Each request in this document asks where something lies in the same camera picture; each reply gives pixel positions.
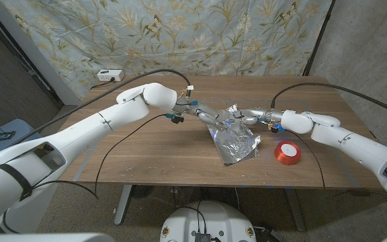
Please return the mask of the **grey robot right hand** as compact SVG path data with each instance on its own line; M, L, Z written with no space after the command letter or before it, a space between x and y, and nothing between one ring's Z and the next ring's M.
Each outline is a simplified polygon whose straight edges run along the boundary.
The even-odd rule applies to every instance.
M258 122L267 124L271 121L268 110L244 109L233 113L233 116L243 124L256 124Z

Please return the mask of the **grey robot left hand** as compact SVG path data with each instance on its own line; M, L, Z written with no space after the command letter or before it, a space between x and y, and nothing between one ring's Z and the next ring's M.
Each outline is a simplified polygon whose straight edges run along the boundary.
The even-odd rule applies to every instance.
M227 110L216 110L202 102L198 102L196 105L191 104L187 108L187 113L197 116L204 124L215 126L218 129L228 128L226 120L230 113Z

